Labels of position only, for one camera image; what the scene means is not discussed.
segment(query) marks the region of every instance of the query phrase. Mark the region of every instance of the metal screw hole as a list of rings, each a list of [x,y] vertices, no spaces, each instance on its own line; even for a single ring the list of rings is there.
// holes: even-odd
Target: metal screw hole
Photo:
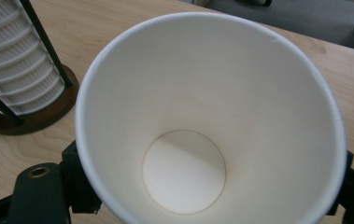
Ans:
[[[48,174],[49,171],[50,168],[47,166],[37,167],[34,170],[30,171],[30,173],[28,173],[28,176],[31,178],[39,178],[43,175]]]

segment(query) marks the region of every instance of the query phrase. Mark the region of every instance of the wooden surface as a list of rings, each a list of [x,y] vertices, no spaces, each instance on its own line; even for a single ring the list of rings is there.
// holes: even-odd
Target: wooden surface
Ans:
[[[176,0],[32,0],[62,63],[80,82],[95,55],[115,36],[147,19],[180,11],[202,11]],[[347,145],[354,153],[354,49],[271,28],[302,49],[329,82],[347,128]],[[74,139],[74,109],[42,131],[0,135],[0,199],[12,193],[16,176],[47,161],[59,162],[61,152]],[[325,217],[322,223],[341,223]],[[98,215],[72,216],[73,223],[119,223],[104,206]]]

